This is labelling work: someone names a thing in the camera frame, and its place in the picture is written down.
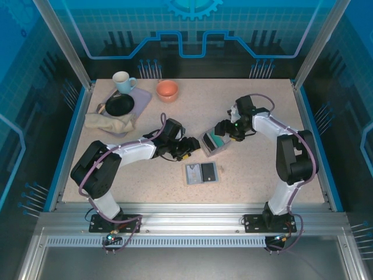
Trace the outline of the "beige card holder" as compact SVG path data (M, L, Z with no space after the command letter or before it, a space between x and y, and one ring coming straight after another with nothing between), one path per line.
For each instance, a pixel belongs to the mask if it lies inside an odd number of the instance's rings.
M217 177L217 181L215 182L207 182L207 183L204 183L203 181L200 183L200 184L213 184L213 183L220 183L221 182L221 178L220 178L220 175L219 175L219 171L218 171L218 168L217 168L217 164L216 162L203 162L203 163L214 163L215 165L215 172L216 172L216 177ZM200 170L201 170L201 175L202 175L202 169L201 169L201 164L202 163L190 163L190 164L186 164L183 171L185 172L185 182L186 182L186 185L189 185L189 186L194 186L194 185L199 185L199 184L189 184L188 182L188 178L187 178L187 171L186 171L186 166L187 165L195 165L195 164L200 164Z

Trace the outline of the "clear acrylic card box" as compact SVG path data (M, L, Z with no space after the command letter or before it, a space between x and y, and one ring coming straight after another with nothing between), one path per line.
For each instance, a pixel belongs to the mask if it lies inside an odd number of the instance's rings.
M203 135L205 134L205 133L211 133L212 131L214 131L214 128L210 128L210 129L208 129L207 131L205 131L204 133L202 133L201 135L200 135L200 137L199 137L199 143L200 143L200 147L201 147L201 149L203 150L203 152L205 153L205 155L209 158L209 157L212 157L212 156L214 156L214 155L216 155L216 154L218 154L218 153L220 153L220 152L222 152L222 151L224 151L228 146L229 146L229 144L230 144L230 142L231 142L231 139L229 138L229 135L228 134L225 134L225 136L223 136L222 137L222 139L223 139L223 141L224 141L224 145L223 146L221 146L221 147L218 147L218 146L216 146L216 144L215 144L215 147L216 147L216 149L215 150L213 150L212 152L210 152L207 148L206 148L206 146L205 146L205 144L203 143L203 140L202 140L202 137L203 137Z

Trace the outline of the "silver VIP card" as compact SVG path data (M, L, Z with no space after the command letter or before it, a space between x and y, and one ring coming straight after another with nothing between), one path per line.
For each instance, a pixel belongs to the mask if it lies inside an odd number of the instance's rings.
M186 175L187 175L189 184L200 184L202 182L200 164L187 165Z

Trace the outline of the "teal credit card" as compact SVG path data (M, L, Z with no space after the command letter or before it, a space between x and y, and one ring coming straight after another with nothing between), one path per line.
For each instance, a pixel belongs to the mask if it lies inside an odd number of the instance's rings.
M210 136L211 136L213 142L216 144L216 146L221 147L221 146L223 146L225 144L224 141L223 141L223 139L222 139L222 137L216 135L214 133L214 131L212 131L210 133Z

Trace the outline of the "black gold VIP card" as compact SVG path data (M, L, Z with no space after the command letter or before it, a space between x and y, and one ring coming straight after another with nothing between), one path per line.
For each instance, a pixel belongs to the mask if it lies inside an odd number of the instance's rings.
M203 140L203 143L205 144L206 148L212 152L213 150L216 149L215 147L215 144L213 142L213 140L211 139L210 137L210 134L209 133L205 133L202 137L202 140Z

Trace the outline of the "orange bowl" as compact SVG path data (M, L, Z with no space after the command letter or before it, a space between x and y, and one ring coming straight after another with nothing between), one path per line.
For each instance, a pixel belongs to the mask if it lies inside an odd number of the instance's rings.
M162 80L156 86L158 98L165 103L172 103L178 98L179 87L173 80Z

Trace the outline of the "lavender tray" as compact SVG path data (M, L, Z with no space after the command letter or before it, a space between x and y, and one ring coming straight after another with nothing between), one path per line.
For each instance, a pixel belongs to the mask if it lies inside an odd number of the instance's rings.
M118 90L116 87L112 88L109 93L106 95L105 98L101 102L99 102L99 105L97 106L96 112L99 112L99 108L101 107L101 104L104 104L112 95L117 94ZM148 91L145 91L143 89L140 89L138 87L131 90L129 95L134 99L134 107L129 112L133 115L132 117L132 124L135 125L136 120L138 117L143 113L144 109L147 107L147 105L152 100L152 94Z

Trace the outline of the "black plate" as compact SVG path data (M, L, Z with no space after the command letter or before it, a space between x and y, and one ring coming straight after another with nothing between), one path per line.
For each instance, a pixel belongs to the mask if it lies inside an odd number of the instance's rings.
M130 113L134 106L135 101L132 96L119 93L106 101L105 110L109 115L119 117Z

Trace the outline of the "beige cloth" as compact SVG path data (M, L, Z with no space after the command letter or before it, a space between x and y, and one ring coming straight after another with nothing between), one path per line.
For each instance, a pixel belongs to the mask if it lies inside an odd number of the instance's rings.
M106 132L121 134L135 129L135 115L126 114L119 117L88 113L85 115L85 127L97 128Z

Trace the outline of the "light blue mug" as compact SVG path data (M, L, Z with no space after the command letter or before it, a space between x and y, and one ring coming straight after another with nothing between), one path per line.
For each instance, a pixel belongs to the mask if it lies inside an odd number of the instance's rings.
M112 81L115 83L117 90L122 94L129 94L137 85L137 79L131 78L129 73L125 71L113 74Z

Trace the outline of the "aluminium front rail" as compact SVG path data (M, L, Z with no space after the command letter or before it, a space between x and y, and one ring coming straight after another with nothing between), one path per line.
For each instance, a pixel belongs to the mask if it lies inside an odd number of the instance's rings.
M185 236L242 236L245 214L261 214L264 204L151 204L122 203L126 214L143 216L140 234ZM40 214L36 235L87 235L84 215L88 203L60 203L54 212ZM351 233L346 213L333 212L327 203L296 204L292 212L301 215L306 236L339 236Z

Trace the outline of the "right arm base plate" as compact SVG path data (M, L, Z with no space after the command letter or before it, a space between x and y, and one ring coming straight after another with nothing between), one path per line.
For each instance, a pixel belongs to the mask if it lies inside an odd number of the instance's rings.
M296 233L297 225L292 215L265 217L263 214L247 214L243 216L246 233Z

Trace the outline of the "aluminium frame post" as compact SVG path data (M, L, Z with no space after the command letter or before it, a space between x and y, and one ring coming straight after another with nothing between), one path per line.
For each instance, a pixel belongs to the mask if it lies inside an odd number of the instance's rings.
M92 82L86 72L77 52L75 51L67 33L61 25L56 13L48 0L33 0L40 15L47 24L60 49L68 60L80 83L86 90L92 89Z
M300 70L294 80L294 89L300 90L311 69L315 65L326 43L330 40L337 24L342 18L351 0L336 0L328 14L320 32L318 33L309 53L305 57Z

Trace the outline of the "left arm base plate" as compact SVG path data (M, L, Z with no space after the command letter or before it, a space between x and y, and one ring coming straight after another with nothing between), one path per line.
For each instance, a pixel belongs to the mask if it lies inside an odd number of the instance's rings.
M111 223L99 214L94 214L90 218L89 232L90 233L109 233L113 230L119 230L120 233L131 233L137 221L133 220L128 223Z

